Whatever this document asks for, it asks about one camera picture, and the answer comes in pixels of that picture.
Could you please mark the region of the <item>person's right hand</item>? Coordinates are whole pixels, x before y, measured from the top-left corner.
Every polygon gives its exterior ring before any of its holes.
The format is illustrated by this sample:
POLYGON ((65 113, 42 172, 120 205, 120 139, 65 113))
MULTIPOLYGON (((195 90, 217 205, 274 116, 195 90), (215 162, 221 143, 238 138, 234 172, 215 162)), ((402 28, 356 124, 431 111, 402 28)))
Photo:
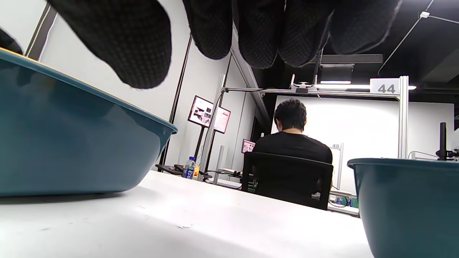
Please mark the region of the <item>person's right hand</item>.
MULTIPOLYGON (((82 43, 135 89, 166 78, 172 54, 169 15, 157 0, 49 0, 82 43)), ((229 54, 233 23, 239 51, 257 69, 277 57, 302 67, 328 41, 336 54, 358 54, 379 45, 400 0, 184 0, 191 36, 207 58, 229 54)))

